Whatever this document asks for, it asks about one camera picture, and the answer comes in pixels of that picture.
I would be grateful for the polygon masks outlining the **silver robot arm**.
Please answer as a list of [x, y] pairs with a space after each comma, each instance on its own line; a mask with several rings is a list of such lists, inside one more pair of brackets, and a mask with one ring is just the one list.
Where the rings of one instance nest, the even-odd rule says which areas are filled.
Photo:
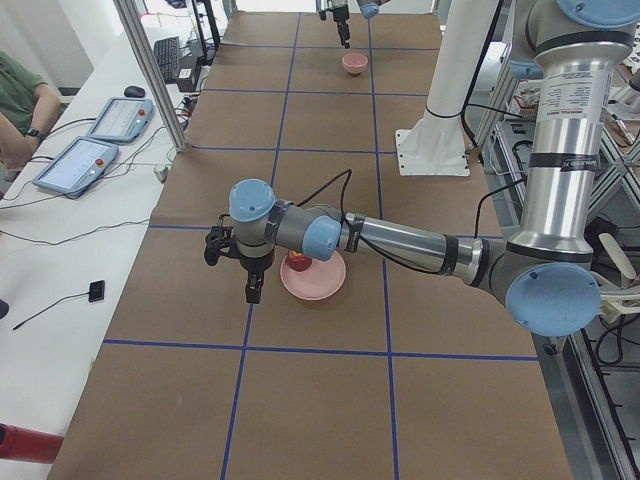
[[545, 337], [587, 326], [601, 304], [584, 230], [613, 69], [631, 52], [635, 1], [520, 1], [514, 49], [535, 62], [542, 85], [523, 211], [504, 243], [429, 232], [342, 213], [304, 209], [257, 179], [229, 194], [229, 254], [258, 303], [265, 271], [282, 246], [326, 261], [368, 248], [414, 271], [455, 276], [493, 295], [527, 330]]
[[[366, 18], [371, 19], [379, 13], [382, 5], [387, 0], [357, 0], [356, 1], [360, 13]], [[333, 21], [336, 23], [337, 32], [340, 43], [345, 49], [350, 48], [350, 29], [348, 20], [350, 11], [347, 0], [316, 0], [315, 9], [321, 21], [327, 20], [327, 14], [332, 15]]]

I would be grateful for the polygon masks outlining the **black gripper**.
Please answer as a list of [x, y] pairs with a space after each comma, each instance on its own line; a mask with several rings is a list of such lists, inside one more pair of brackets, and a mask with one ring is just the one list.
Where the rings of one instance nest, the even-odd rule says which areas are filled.
[[350, 29], [346, 22], [349, 19], [349, 4], [347, 0], [317, 0], [317, 13], [321, 21], [327, 20], [331, 13], [336, 22], [341, 45], [350, 48]]
[[247, 272], [245, 298], [249, 304], [259, 304], [262, 296], [265, 272], [274, 262], [274, 247], [272, 244], [261, 245], [238, 244], [240, 264]]

